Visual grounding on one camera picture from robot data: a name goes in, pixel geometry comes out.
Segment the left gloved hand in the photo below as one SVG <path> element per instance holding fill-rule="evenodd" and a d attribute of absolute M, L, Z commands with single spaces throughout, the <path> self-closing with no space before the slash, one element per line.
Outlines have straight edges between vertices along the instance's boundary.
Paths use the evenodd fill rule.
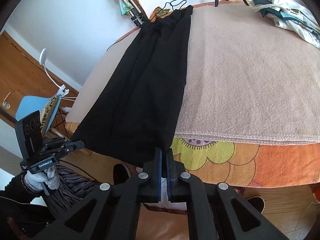
<path fill-rule="evenodd" d="M 60 177 L 56 166 L 51 166 L 37 174 L 32 174 L 28 171 L 24 176 L 24 183 L 33 192 L 42 191 L 42 183 L 48 186 L 50 190 L 56 190 L 60 185 Z"/>

